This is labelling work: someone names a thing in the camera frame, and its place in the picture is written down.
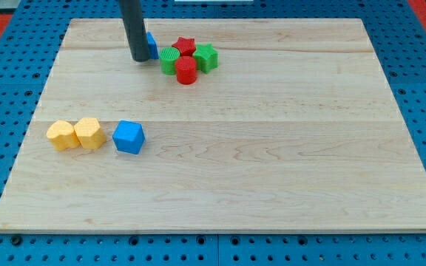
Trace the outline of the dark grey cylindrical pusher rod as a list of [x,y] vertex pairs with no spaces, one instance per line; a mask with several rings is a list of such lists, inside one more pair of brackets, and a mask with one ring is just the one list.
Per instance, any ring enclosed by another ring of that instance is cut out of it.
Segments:
[[132,59],[136,62],[148,61],[150,51],[141,1],[119,0],[118,2]]

